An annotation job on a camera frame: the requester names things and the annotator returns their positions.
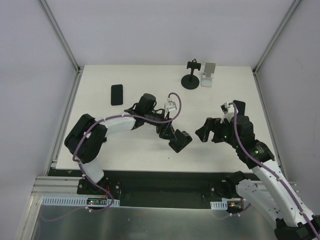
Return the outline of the black folding phone stand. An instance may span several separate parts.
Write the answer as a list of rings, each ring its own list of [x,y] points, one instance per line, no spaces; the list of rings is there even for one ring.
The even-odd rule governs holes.
[[[182,151],[189,143],[192,142],[192,137],[186,131],[177,129],[174,133],[175,140],[170,140],[168,145],[176,152]]]

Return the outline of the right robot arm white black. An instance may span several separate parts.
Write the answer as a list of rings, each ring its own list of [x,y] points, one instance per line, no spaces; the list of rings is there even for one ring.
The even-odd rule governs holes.
[[[196,130],[205,143],[213,133],[212,142],[229,144],[238,158],[258,177],[268,193],[262,192],[242,171],[228,175],[217,187],[220,196],[237,196],[264,216],[278,240],[315,240],[320,238],[320,217],[298,197],[270,148],[256,139],[254,125],[245,115],[246,104],[234,100],[221,105],[222,117],[208,117]]]

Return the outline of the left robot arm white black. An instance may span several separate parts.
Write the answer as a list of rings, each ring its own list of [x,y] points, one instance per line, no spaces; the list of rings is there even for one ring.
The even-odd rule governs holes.
[[[87,180],[88,188],[99,195],[105,191],[106,183],[102,178],[104,172],[98,161],[98,154],[107,137],[116,133],[135,130],[148,123],[156,127],[156,132],[161,139],[168,140],[169,146],[178,153],[178,131],[172,126],[175,115],[170,118],[170,112],[181,111],[180,107],[172,100],[170,93],[164,107],[155,109],[156,97],[145,93],[137,103],[123,112],[96,120],[88,113],[83,114],[67,135],[64,145],[72,154],[72,160],[78,163],[80,170]]]

